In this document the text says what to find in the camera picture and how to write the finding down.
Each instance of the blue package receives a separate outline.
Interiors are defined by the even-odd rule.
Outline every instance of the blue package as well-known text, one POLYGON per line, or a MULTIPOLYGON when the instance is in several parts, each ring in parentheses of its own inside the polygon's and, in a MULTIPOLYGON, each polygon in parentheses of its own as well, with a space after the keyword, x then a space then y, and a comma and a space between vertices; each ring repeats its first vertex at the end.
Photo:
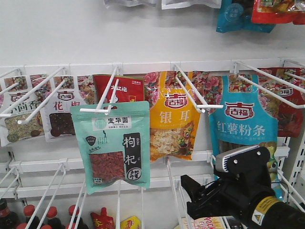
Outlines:
POLYGON ((223 0, 216 31, 225 33, 244 29, 270 33, 275 24, 251 22, 253 3, 253 0, 223 0))

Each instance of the red package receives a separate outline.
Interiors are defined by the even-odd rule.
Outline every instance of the red package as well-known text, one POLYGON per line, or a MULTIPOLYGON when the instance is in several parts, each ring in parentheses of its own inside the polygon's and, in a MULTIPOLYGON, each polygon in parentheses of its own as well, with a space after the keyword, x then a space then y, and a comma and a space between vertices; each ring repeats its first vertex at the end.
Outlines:
MULTIPOLYGON (((280 79, 283 79, 289 83, 293 83, 296 86, 305 87, 305 82, 289 76, 285 73, 292 73, 298 76, 305 75, 304 68, 267 68, 261 69, 268 72, 280 79)), ((280 84, 279 95, 284 99, 296 104, 305 104, 304 95, 296 89, 290 86, 280 84)), ((303 122, 303 111, 301 109, 292 108, 291 106, 281 103, 278 107, 278 114, 276 116, 278 120, 278 137, 298 137, 303 122)))
MULTIPOLYGON (((99 74, 99 75, 94 75, 93 78, 95 81, 98 98, 100 99, 110 79, 110 76, 99 74)), ((135 101, 144 100, 143 80, 135 79, 132 77, 126 77, 126 76, 115 76, 111 83, 109 92, 107 93, 106 96, 107 100, 104 101, 105 103, 108 103, 110 101, 111 94, 113 92, 113 88, 115 85, 115 81, 117 79, 119 80, 119 84, 115 94, 116 96, 114 100, 115 103, 135 102, 135 101)))
POLYGON ((107 216, 107 208, 101 209, 101 214, 91 212, 91 219, 95 229, 114 229, 113 217, 107 216))
POLYGON ((253 23, 290 23, 297 16, 295 1, 255 0, 251 21, 253 23))

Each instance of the green goji berry package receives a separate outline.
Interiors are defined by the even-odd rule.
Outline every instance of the green goji berry package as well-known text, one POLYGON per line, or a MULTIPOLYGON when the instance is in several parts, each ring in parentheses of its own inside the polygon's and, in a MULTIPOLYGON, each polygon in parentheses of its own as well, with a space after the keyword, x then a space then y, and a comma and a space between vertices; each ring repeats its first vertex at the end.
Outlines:
POLYGON ((71 107, 88 193, 116 180, 149 187, 148 102, 116 103, 109 114, 81 112, 81 108, 96 105, 71 107))

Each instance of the yellow package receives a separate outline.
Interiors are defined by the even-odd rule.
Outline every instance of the yellow package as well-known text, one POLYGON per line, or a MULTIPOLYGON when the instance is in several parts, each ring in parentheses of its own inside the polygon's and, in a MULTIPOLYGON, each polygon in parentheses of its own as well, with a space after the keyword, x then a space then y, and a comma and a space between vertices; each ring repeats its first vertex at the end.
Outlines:
POLYGON ((191 87, 179 72, 149 73, 144 78, 145 99, 150 103, 151 161, 166 155, 192 159, 200 114, 175 77, 192 95, 191 87))
POLYGON ((121 222, 121 229, 140 229, 141 221, 136 216, 121 222))

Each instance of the yellow warning label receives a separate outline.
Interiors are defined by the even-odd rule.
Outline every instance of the yellow warning label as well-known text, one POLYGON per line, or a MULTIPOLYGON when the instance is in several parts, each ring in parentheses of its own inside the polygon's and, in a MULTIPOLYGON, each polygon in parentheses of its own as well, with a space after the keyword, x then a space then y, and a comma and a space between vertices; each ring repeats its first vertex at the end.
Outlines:
POLYGON ((266 214, 269 208, 271 208, 271 206, 277 202, 280 202, 280 200, 275 197, 265 197, 258 203, 255 210, 261 212, 262 214, 266 214))

